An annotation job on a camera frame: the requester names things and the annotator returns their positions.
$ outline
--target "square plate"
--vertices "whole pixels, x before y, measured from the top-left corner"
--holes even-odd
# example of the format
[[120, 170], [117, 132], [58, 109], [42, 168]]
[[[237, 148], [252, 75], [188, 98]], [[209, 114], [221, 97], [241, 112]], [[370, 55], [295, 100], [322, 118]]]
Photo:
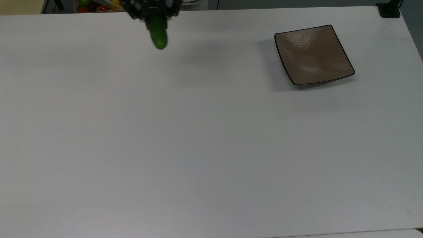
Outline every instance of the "square plate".
[[277, 33], [275, 42], [282, 65], [295, 85], [355, 74], [332, 25]]

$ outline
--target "white table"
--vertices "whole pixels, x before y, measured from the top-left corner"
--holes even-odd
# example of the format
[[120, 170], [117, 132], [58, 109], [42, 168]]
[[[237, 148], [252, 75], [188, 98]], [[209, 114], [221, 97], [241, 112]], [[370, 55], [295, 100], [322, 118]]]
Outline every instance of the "white table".
[[[0, 22], [1, 237], [423, 226], [423, 64], [402, 18], [183, 12], [163, 51], [126, 13]], [[326, 24], [356, 74], [291, 85], [273, 34]]]

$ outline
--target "red tomato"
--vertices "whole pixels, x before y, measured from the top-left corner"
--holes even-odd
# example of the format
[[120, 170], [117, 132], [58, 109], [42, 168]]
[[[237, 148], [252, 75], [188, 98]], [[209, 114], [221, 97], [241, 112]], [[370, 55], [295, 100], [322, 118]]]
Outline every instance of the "red tomato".
[[96, 11], [108, 11], [109, 9], [103, 5], [97, 7]]
[[87, 13], [87, 12], [89, 12], [89, 11], [88, 11], [88, 8], [87, 8], [87, 7], [80, 7], [80, 8], [78, 9], [78, 12], [79, 12], [79, 13]]

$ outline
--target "cucumber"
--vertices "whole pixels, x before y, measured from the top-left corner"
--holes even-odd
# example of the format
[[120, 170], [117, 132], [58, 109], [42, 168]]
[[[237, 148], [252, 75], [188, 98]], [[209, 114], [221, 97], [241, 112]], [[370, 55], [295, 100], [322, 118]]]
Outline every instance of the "cucumber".
[[157, 49], [162, 50], [168, 44], [166, 33], [166, 19], [161, 17], [151, 17], [146, 20], [147, 28], [150, 31], [151, 40]]

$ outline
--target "fruit basket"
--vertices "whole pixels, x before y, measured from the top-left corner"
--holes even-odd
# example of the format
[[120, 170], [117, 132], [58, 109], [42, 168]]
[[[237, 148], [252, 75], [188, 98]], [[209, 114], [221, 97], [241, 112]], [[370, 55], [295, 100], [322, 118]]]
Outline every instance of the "fruit basket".
[[74, 0], [77, 13], [123, 12], [119, 0]]

